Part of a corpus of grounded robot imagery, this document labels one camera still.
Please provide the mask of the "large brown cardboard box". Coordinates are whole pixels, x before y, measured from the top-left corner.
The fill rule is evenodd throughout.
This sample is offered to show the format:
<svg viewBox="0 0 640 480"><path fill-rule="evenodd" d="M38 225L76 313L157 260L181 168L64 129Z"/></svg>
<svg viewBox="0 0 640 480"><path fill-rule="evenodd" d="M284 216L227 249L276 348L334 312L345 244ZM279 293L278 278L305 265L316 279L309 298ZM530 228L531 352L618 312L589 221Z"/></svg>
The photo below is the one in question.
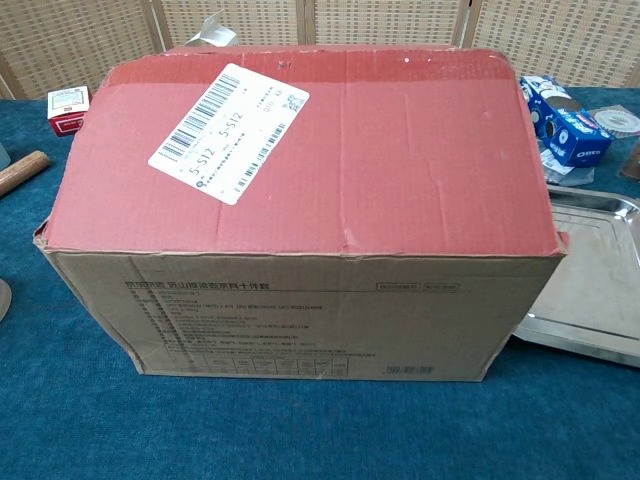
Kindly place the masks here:
<svg viewBox="0 0 640 480"><path fill-rule="evenodd" d="M115 67L34 242L151 375L479 381L556 270L498 52L176 48Z"/></svg>

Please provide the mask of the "blue cookie package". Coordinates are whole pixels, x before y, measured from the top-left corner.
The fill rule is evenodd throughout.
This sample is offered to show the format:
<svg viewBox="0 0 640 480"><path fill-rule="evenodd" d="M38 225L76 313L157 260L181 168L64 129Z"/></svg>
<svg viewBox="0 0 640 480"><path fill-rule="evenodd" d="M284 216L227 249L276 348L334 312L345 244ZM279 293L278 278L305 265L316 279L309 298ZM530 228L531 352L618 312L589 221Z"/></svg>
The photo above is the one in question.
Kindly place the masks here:
<svg viewBox="0 0 640 480"><path fill-rule="evenodd" d="M566 167L596 166L613 136L550 76L522 76L520 86L536 136Z"/></svg>

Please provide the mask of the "small red white box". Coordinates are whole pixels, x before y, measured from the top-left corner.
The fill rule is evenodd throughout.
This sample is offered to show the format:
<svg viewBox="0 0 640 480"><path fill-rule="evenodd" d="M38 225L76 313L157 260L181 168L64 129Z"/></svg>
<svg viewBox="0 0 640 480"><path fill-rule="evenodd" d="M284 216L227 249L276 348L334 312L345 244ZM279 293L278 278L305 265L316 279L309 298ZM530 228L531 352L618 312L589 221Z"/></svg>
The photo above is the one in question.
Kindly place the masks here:
<svg viewBox="0 0 640 480"><path fill-rule="evenodd" d="M91 98L91 91L86 85L47 94L47 120L58 137L71 135L81 128Z"/></svg>

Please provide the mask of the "blue tablecloth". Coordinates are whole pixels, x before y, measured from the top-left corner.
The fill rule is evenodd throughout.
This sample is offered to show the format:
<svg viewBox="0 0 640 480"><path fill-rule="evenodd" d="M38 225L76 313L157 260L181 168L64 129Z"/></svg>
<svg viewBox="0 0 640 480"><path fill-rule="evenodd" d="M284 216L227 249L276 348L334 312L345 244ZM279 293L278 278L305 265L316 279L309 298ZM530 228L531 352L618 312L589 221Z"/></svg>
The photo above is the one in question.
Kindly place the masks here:
<svg viewBox="0 0 640 480"><path fill-rule="evenodd" d="M71 141L0 100L51 165L0 198L0 480L640 480L640 369L512 340L480 383L138 374L32 235Z"/></svg>

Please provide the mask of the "clear plastic packet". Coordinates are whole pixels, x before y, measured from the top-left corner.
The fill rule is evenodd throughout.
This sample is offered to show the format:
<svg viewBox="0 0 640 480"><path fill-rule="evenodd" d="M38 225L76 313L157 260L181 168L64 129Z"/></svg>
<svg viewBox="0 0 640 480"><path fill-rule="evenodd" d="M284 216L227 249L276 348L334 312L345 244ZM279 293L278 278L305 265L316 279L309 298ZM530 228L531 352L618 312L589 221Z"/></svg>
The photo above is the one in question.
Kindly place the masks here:
<svg viewBox="0 0 640 480"><path fill-rule="evenodd" d="M567 167L559 163L550 149L540 146L540 159L544 170L544 177L547 184L577 187L594 182L595 169L593 167Z"/></svg>

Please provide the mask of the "stainless steel tray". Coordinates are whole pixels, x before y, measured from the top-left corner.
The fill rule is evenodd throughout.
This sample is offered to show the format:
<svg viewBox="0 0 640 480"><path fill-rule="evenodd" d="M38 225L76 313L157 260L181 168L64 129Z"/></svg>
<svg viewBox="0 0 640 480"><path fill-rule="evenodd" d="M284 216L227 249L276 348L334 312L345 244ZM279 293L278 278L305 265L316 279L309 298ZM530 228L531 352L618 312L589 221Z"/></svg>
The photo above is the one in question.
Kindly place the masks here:
<svg viewBox="0 0 640 480"><path fill-rule="evenodd" d="M640 199L548 192L568 253L514 335L640 369Z"/></svg>

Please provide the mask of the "wooden rolling pin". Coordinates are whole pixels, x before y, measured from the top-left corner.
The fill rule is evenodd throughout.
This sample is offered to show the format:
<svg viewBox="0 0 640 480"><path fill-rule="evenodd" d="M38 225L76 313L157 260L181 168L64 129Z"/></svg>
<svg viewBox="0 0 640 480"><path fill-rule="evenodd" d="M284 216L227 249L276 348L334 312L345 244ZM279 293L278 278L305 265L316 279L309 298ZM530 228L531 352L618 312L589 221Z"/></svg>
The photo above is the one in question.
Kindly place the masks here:
<svg viewBox="0 0 640 480"><path fill-rule="evenodd" d="M50 163L44 152L36 150L0 171L0 197L45 170Z"/></svg>

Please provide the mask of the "round disc in clear bag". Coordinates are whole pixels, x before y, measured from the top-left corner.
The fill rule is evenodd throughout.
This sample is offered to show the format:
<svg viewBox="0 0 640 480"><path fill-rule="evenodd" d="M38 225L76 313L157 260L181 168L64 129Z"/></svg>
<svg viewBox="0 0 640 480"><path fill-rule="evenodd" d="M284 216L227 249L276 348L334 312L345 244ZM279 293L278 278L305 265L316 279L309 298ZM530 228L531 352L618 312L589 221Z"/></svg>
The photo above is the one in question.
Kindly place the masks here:
<svg viewBox="0 0 640 480"><path fill-rule="evenodd" d="M621 105L601 107L589 113L616 139L640 136L640 117Z"/></svg>

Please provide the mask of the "brown snacks clear package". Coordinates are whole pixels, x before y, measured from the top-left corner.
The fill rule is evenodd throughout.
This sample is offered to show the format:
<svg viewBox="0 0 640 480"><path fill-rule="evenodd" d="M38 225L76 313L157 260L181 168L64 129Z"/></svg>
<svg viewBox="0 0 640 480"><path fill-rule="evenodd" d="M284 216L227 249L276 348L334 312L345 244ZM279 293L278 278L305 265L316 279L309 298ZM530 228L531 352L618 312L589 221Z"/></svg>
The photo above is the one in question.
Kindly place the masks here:
<svg viewBox="0 0 640 480"><path fill-rule="evenodd" d="M620 174L640 182L640 149L634 149L622 165Z"/></svg>

